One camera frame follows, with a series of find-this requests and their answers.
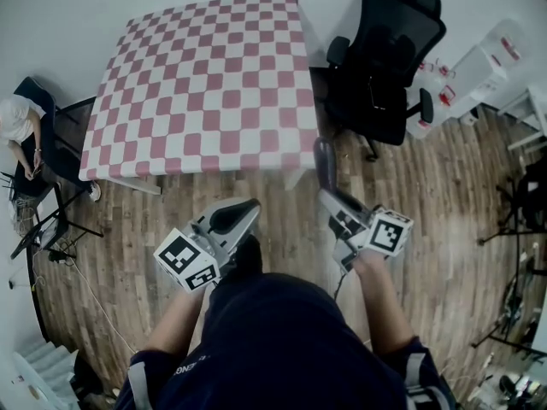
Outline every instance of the black office chair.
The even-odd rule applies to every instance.
[[[352,45],[336,37],[327,52],[330,64],[326,112],[342,127],[373,141],[403,143],[408,117],[420,112],[431,123],[431,95],[408,108],[405,88],[427,53],[446,33],[440,0],[362,0],[361,23]]]
[[[519,395],[516,384],[507,375],[499,378],[499,389],[505,395],[508,404],[508,410],[526,410],[532,408],[532,395],[526,389]]]
[[[57,107],[55,98],[34,78],[24,78],[19,86],[15,89],[14,94],[32,100],[41,109],[43,109],[46,114],[53,117],[54,124],[55,118],[58,115],[65,115],[73,123],[78,124],[78,121],[76,121],[74,117]],[[57,134],[55,134],[55,139],[63,143],[65,146],[67,146],[69,149],[79,155],[79,151],[72,144],[65,141]]]

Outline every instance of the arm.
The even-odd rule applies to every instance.
[[[399,305],[383,255],[364,250],[353,267],[361,280],[374,352],[384,355],[409,345],[415,334]]]
[[[440,378],[429,350],[404,316],[383,255],[364,250],[353,267],[361,280],[374,352],[403,379],[408,407],[455,408],[450,388]]]
[[[25,169],[25,177],[31,181],[32,180],[32,169],[28,164],[28,161],[26,160],[25,154],[23,153],[23,149],[21,146],[16,143],[13,140],[8,141],[8,147],[11,149],[11,151],[14,153],[15,158],[17,158],[17,161],[21,163],[23,168]]]
[[[34,167],[38,167],[42,164],[42,129],[40,128],[40,116],[32,108],[28,109],[27,120],[32,123],[32,129],[34,130],[34,142],[36,144],[36,150],[34,151]]]
[[[203,290],[193,294],[181,290],[152,331],[143,350],[162,351],[184,359],[202,308],[203,294]]]

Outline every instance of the wire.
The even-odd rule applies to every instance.
[[[23,269],[24,267],[26,266],[21,266],[19,267],[19,269],[17,269],[10,277],[9,277],[9,282],[11,284],[13,284],[14,287],[30,287],[31,288],[31,291],[35,291],[36,289],[36,286],[38,284],[40,284],[42,287],[45,287],[45,278],[43,276],[40,276],[36,273],[36,269],[34,268],[36,266],[36,261],[34,261],[34,257],[36,256],[36,254],[40,252],[40,250],[36,251],[34,253],[34,255],[32,255],[32,273],[34,273],[34,284],[33,285],[30,285],[30,284],[13,284],[12,282],[12,278],[21,271],[21,269]]]
[[[338,293],[340,291],[340,289],[342,288],[342,283],[344,282],[344,278],[345,276],[347,275],[347,273],[345,273],[344,271],[342,271],[342,276],[340,277],[340,280],[338,281],[338,287],[336,288],[336,290],[334,291],[334,301],[336,302],[337,298],[338,298]]]
[[[114,324],[112,323],[112,320],[110,320],[110,317],[109,315],[106,313],[106,311],[104,310],[103,306],[101,305],[101,302],[97,299],[97,297],[95,296],[95,293],[93,293],[93,289],[91,288],[91,285],[89,284],[89,281],[87,280],[87,278],[85,277],[85,275],[80,271],[79,267],[76,265],[76,261],[73,260],[72,257],[68,257],[70,259],[70,261],[72,262],[72,266],[71,267],[74,267],[76,269],[76,271],[79,273],[79,275],[84,279],[85,283],[87,284],[87,288],[89,289],[91,295],[93,296],[93,299],[95,299],[95,302],[97,303],[97,305],[99,306],[99,308],[101,308],[101,311],[103,312],[104,314],[104,317],[106,318],[106,320],[109,322],[110,326],[112,327],[112,329],[114,330],[114,332],[118,335],[118,337],[123,341],[123,343],[126,344],[126,346],[129,348],[129,350],[133,353],[133,354],[136,354],[137,351],[135,351],[135,349],[133,349],[131,346],[129,346],[129,343],[127,343],[127,340],[125,338],[123,338],[123,336],[120,334],[120,332],[116,329],[116,327],[114,326]]]

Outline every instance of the wooden floor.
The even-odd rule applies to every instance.
[[[89,109],[80,111],[79,127],[63,121],[62,134],[82,144],[88,114]],[[381,157],[374,164],[364,161],[368,149],[354,134],[346,132],[336,142],[341,188],[369,207],[382,203],[415,220],[406,250],[389,267],[405,313],[459,399],[477,383],[475,376],[490,352],[500,363],[510,355],[497,343],[487,342],[477,350],[470,343],[499,314],[504,287],[515,271],[515,239],[500,237],[484,247],[476,240],[495,230],[503,214],[495,185],[510,174],[520,175],[519,153],[505,148],[529,132],[493,114],[474,127],[453,120],[425,140],[407,138],[401,147],[381,145]],[[330,258],[332,239],[315,200],[314,172],[307,172],[290,192],[284,191],[280,173],[148,180],[163,188],[161,196],[101,181],[99,203],[82,197],[69,212],[77,223],[105,233],[104,239],[86,236],[78,242],[77,264],[132,348],[142,347],[177,290],[154,262],[153,251],[175,226],[184,226],[222,198],[256,197],[262,203],[258,237],[265,271],[289,273],[334,292],[340,272]],[[65,197],[73,192],[72,185],[63,183]],[[530,248],[533,241],[529,236],[524,246]],[[109,326],[84,280],[74,268],[49,263],[46,254],[35,260],[37,273],[47,282],[38,287],[38,297],[51,340],[79,349],[106,386],[120,387],[131,352]],[[534,284],[531,296],[540,305],[544,285]],[[338,305],[351,328],[368,340],[355,274],[344,281]],[[200,319],[194,346],[201,325]]]

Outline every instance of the seated person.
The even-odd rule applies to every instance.
[[[374,354],[324,290],[262,274],[254,237],[235,261],[211,293],[200,345],[188,354],[203,292],[182,290],[132,357],[116,409],[454,408],[381,254],[366,250],[353,264]]]
[[[79,159],[70,150],[56,147],[53,119],[22,96],[12,95],[0,102],[0,140],[18,161],[15,188],[28,196],[40,196],[48,186],[39,172],[43,162],[57,175],[87,190],[92,201],[98,201],[99,185],[78,178]]]

